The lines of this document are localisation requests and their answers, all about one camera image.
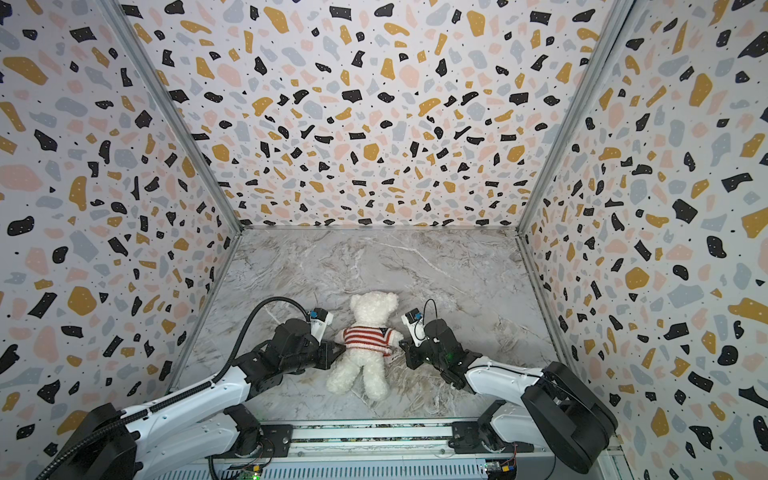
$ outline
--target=teddy bear head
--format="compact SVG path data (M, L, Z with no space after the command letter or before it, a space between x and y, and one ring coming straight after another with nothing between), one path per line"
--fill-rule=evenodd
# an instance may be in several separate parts
M355 315L355 325L385 326L389 316L397 309L397 294L368 292L352 295L349 305Z

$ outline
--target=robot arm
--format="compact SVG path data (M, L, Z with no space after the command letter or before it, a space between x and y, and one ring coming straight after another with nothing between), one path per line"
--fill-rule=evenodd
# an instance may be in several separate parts
M125 410L111 403L91 410L62 452L105 426L138 418L82 446L59 462L58 469L44 470L38 478L151 480L205 456L251 455L260 444L266 450L259 422L242 403L278 386L285 374L330 368L345 349L322 340L332 314L315 309L309 318L309 323L289 319L278 325L272 339L237 357L223 376Z
M457 389L503 399L481 415L470 439L459 434L451 445L457 452L480 445L500 452L526 442L548 447L584 474L608 446L616 418L567 366L552 362L545 369L526 369L496 362L463 349L443 319L425 324L418 309L402 321L411 333L400 342L410 369L427 362Z

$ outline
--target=metal corner post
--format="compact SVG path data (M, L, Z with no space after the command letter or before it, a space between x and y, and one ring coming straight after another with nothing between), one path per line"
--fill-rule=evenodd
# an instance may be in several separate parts
M141 79L147 85L149 95L154 99L160 112L168 122L170 129L176 135L181 146L187 152L192 165L200 175L200 179L210 192L216 202L216 206L219 208L224 221L230 225L235 236L239 236L243 227L240 221L235 217L234 210L230 206L230 202L224 195L224 192L219 187L219 182L216 180L214 173L208 167L203 153L192 140L192 134L187 129L187 125L181 118L179 111L171 104L170 96L160 82L157 76L157 71L152 66L152 62L147 56L147 52L141 47L139 39L128 23L125 15L123 14L123 8L118 0L94 0L94 3L98 5L101 10L101 14L112 28L116 36L118 37L118 43L122 46L124 53L131 60L136 71Z
M528 229L528 225L535 218L535 206L538 205L544 196L548 186L547 183L558 172L565 149L568 146L568 139L578 125L579 117L584 113L584 109L589 108L591 104L591 99L597 91L599 84L598 79L603 72L604 66L607 64L608 57L618 39L622 26L624 26L625 21L629 21L628 16L633 4L634 0L615 0L605 22L605 28L600 35L600 40L594 49L594 54L590 58L587 70L584 72L584 77L581 79L581 83L576 90L574 100L565 114L565 119L563 120L562 127L560 127L558 136L552 144L552 149L547 155L544 166L536 176L537 180L531 189L528 205L518 223L518 232L525 232Z

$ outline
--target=striped sweater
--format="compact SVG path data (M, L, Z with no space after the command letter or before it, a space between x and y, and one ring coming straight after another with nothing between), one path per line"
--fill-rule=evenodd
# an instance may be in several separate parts
M392 355L389 340L394 330L371 326L351 326L344 329L344 343L348 349L372 350L384 356Z

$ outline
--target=teddy bear leg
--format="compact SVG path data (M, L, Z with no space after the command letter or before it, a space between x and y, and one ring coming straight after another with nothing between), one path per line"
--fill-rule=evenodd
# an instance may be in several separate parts
M347 393L352 388L352 384L355 382L359 372L360 366L357 363L353 362L348 356L342 356L336 362L336 368L331 370L330 375L328 375L328 381L326 382L328 391L337 395Z
M371 400L384 399L389 394L389 384L384 376L384 359L372 359L362 368L362 384Z

